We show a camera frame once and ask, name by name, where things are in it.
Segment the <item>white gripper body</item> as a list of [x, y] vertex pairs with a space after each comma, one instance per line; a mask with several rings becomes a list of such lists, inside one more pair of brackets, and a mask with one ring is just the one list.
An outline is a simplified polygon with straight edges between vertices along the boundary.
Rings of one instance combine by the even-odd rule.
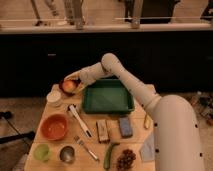
[[93, 76], [94, 65], [84, 67], [78, 71], [75, 71], [65, 77], [65, 80], [79, 80], [84, 85], [91, 85], [96, 81]]

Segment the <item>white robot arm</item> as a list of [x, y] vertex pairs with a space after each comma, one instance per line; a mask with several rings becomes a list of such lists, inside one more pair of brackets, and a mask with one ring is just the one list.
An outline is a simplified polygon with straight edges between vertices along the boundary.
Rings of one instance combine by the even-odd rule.
[[156, 171], [205, 171], [196, 113], [186, 99], [160, 96], [126, 70], [112, 53], [67, 75], [65, 80], [80, 80], [80, 91], [108, 76], [116, 76], [152, 118]]

